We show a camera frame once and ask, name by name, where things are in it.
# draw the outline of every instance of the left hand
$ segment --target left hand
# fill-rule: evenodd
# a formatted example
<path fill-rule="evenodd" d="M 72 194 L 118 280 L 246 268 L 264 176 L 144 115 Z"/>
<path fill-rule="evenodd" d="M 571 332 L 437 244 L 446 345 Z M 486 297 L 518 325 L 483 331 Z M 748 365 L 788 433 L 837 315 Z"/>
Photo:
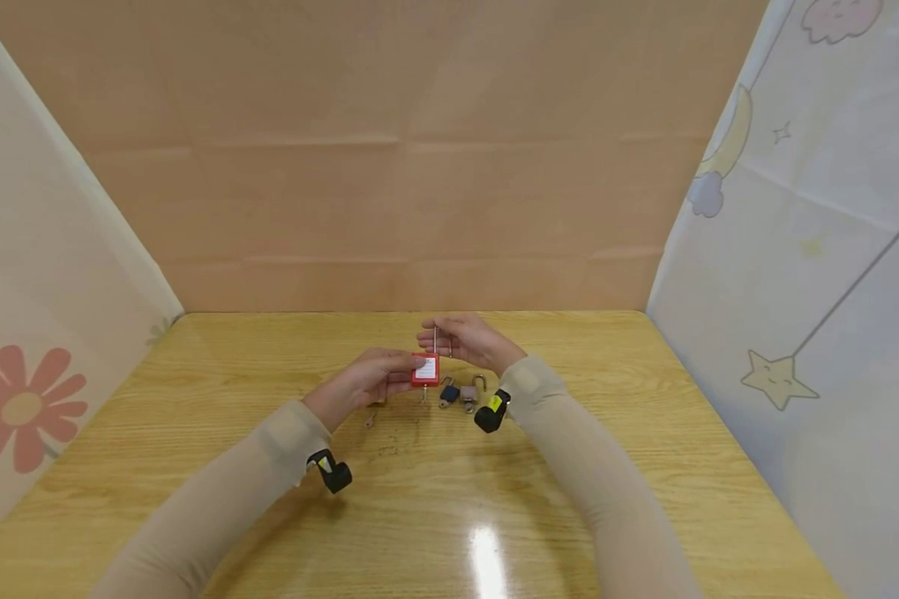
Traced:
<path fill-rule="evenodd" d="M 410 373 L 424 363 L 425 359 L 403 349 L 367 349 L 353 364 L 310 391 L 303 403 L 332 433 L 357 409 L 410 390 Z"/>

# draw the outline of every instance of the white label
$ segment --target white label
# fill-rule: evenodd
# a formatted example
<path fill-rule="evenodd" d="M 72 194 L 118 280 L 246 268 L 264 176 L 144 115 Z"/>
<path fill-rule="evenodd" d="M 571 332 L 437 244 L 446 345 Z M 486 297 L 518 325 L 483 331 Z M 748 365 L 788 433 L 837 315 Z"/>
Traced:
<path fill-rule="evenodd" d="M 427 358 L 426 364 L 416 370 L 417 379 L 432 379 L 436 377 L 436 358 Z"/>

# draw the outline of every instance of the red padlock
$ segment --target red padlock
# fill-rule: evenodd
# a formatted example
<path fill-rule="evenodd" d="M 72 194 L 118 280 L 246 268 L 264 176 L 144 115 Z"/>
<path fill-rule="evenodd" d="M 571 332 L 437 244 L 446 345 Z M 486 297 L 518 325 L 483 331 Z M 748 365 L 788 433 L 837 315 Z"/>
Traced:
<path fill-rule="evenodd" d="M 440 384 L 440 355 L 418 353 L 420 358 L 426 359 L 426 364 L 419 366 L 410 374 L 410 381 L 415 387 L 437 386 Z"/>
<path fill-rule="evenodd" d="M 419 355 L 420 358 L 425 358 L 426 364 L 423 366 L 419 366 L 413 370 L 410 374 L 410 382 L 414 387 L 423 387 L 423 401 L 426 401 L 426 389 L 432 386 L 439 386 L 440 384 L 440 355 L 437 353 L 437 345 L 436 341 L 439 336 L 439 329 L 433 327 L 433 351 L 430 352 L 418 352 L 413 355 Z"/>

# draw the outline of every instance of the wood grain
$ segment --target wood grain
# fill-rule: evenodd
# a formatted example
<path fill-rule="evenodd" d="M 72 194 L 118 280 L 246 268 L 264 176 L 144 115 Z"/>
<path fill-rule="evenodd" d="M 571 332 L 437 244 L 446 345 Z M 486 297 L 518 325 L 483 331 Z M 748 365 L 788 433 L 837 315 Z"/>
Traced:
<path fill-rule="evenodd" d="M 644 473 L 708 597 L 841 597 L 689 374 L 638 313 L 491 313 L 563 374 Z M 0 525 L 0 597 L 83 597 L 149 513 L 287 398 L 418 314 L 192 314 Z M 476 372 L 456 360 L 457 380 Z M 489 382 L 495 383 L 492 374 Z M 224 561 L 209 597 L 596 597 L 587 531 L 512 422 L 391 399 Z"/>

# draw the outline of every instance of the cloud print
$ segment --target cloud print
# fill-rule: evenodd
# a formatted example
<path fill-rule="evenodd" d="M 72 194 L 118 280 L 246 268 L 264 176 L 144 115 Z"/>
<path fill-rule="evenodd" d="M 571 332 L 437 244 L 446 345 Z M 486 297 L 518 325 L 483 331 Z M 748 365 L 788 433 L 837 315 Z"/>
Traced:
<path fill-rule="evenodd" d="M 693 179 L 687 191 L 687 201 L 692 204 L 695 215 L 703 215 L 707 219 L 718 215 L 723 208 L 723 176 L 710 171 Z"/>
<path fill-rule="evenodd" d="M 879 12 L 882 0 L 815 0 L 802 15 L 802 29 L 810 43 L 835 44 L 868 31 Z"/>

